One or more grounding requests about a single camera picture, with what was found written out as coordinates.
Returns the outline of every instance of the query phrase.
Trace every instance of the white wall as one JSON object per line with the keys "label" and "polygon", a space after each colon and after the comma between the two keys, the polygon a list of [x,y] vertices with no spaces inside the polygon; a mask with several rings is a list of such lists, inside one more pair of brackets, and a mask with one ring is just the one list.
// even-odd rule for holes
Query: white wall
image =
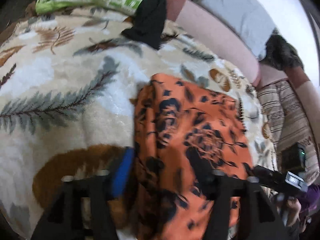
{"label": "white wall", "polygon": [[281,35],[298,51],[305,72],[319,88],[316,43],[308,18],[299,0],[258,0],[277,25]]}

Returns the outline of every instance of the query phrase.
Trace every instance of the pink cushion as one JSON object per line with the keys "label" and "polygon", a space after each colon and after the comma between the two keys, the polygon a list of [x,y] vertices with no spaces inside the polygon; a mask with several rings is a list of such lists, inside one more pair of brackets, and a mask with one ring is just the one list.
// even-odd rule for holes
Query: pink cushion
{"label": "pink cushion", "polygon": [[219,57],[237,66],[253,86],[260,81],[254,55],[228,27],[189,0],[167,0],[167,19],[175,21]]}

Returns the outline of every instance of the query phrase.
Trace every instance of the brown blanket patch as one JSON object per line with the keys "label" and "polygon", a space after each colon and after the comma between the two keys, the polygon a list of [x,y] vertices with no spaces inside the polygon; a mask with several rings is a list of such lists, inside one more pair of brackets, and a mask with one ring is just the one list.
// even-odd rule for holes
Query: brown blanket patch
{"label": "brown blanket patch", "polygon": [[[61,186],[61,178],[75,176],[86,178],[107,164],[124,148],[111,145],[93,145],[88,149],[77,149],[52,157],[34,176],[32,191],[42,208],[48,207]],[[127,211],[122,198],[109,202],[117,228],[127,224]]]}

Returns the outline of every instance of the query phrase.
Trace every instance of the fingers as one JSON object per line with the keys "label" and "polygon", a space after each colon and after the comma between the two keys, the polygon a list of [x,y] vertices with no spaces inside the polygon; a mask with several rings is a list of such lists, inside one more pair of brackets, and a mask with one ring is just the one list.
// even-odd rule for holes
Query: fingers
{"label": "fingers", "polygon": [[287,226],[291,227],[299,218],[299,213],[301,211],[301,204],[297,199],[294,199],[294,200],[288,200],[287,206],[290,209]]}
{"label": "fingers", "polygon": [[304,225],[300,232],[303,233],[306,230],[306,228],[307,228],[307,225]]}

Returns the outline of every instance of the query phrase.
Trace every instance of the metal bolt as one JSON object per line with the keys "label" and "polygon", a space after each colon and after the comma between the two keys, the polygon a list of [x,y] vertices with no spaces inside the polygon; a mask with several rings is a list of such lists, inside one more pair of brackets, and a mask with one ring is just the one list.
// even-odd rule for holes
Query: metal bolt
{"label": "metal bolt", "polygon": [[73,176],[64,176],[62,177],[61,181],[63,182],[71,182],[74,180],[74,177]]}
{"label": "metal bolt", "polygon": [[225,175],[225,173],[221,170],[213,170],[212,173],[216,176],[224,176]]}
{"label": "metal bolt", "polygon": [[251,183],[258,183],[259,182],[259,178],[257,178],[257,177],[248,177],[247,181],[249,181]]}
{"label": "metal bolt", "polygon": [[109,175],[110,171],[108,170],[100,170],[97,172],[97,176],[107,176]]}

